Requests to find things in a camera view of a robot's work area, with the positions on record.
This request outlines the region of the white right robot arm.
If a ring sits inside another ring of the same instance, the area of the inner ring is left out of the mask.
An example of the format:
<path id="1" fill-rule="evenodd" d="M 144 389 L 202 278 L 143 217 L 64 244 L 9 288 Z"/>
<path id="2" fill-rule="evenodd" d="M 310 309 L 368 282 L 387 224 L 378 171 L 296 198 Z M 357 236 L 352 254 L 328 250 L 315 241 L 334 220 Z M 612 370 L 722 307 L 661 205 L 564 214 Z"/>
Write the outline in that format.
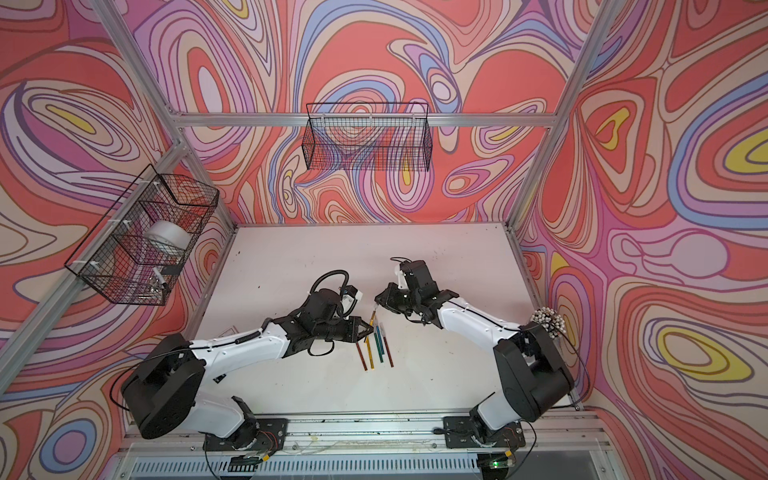
<path id="1" fill-rule="evenodd" d="M 536 311 L 526 324 L 503 320 L 440 288 L 425 261 L 392 260 L 397 280 L 375 297 L 377 305 L 411 323 L 460 335 L 493 354 L 500 389 L 470 410 L 477 432 L 532 423 L 571 393 L 575 381 L 554 340 L 562 331 L 557 323 L 543 322 L 548 313 Z"/>

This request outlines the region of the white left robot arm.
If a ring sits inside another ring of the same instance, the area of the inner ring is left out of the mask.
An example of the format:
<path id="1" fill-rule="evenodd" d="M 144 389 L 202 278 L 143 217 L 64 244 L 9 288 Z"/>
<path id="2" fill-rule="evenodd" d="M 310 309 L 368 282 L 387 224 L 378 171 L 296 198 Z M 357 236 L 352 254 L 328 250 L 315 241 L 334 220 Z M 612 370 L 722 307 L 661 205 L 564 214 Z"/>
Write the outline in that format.
<path id="1" fill-rule="evenodd" d="M 359 342 L 373 331 L 352 313 L 361 298 L 352 286 L 319 289 L 288 315 L 246 333 L 195 341 L 166 337 L 120 387 L 141 437 L 191 430 L 236 449 L 250 446 L 259 433 L 256 416 L 242 398 L 218 396 L 214 386 L 236 370 L 309 351 L 317 341 Z"/>

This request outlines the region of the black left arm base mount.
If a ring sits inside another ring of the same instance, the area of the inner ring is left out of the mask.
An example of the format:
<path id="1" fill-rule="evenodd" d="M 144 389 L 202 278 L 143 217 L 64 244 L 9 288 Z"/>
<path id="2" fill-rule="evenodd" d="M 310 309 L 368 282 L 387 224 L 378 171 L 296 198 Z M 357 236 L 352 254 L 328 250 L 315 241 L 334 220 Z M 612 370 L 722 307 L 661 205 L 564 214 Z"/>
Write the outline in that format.
<path id="1" fill-rule="evenodd" d="M 226 438 L 205 434 L 206 452 L 256 452 L 266 456 L 283 449 L 289 420 L 287 418 L 257 418 L 245 401 L 232 396 L 244 416 L 243 423 Z"/>

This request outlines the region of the yellow capped knife angled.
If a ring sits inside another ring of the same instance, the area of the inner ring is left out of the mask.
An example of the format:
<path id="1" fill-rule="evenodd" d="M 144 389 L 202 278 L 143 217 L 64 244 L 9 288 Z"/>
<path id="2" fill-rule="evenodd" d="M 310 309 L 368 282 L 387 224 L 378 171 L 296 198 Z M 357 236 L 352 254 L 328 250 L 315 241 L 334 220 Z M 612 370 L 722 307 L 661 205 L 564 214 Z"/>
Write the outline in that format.
<path id="1" fill-rule="evenodd" d="M 376 309 L 373 309 L 371 316 L 368 320 L 368 333 L 365 337 L 365 343 L 369 345 L 371 342 L 375 341 L 375 319 L 376 319 Z"/>

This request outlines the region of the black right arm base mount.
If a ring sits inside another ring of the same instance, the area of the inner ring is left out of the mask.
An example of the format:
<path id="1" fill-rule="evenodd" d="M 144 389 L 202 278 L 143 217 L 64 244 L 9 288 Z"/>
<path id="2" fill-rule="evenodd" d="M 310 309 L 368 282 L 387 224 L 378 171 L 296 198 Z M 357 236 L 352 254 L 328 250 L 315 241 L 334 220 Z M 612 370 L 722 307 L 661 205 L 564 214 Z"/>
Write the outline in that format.
<path id="1" fill-rule="evenodd" d="M 498 428 L 489 427 L 477 407 L 467 414 L 443 417 L 442 425 L 434 427 L 432 434 L 442 436 L 448 449 L 504 448 L 516 452 L 526 445 L 519 420 Z"/>

